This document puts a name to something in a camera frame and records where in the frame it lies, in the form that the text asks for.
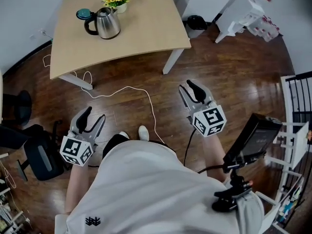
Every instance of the stainless steel kettle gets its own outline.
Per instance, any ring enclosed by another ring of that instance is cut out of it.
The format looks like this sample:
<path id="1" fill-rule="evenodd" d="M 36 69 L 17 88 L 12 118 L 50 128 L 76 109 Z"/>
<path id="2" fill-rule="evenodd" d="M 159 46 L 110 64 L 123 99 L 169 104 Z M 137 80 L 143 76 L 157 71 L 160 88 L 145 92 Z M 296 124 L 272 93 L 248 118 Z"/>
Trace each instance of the stainless steel kettle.
<path id="1" fill-rule="evenodd" d="M 92 21 L 94 21 L 96 30 L 89 29 L 89 23 Z M 99 35 L 102 39 L 112 39 L 118 36 L 121 28 L 117 10 L 103 7 L 96 13 L 90 12 L 90 17 L 84 22 L 84 28 L 90 35 Z"/>

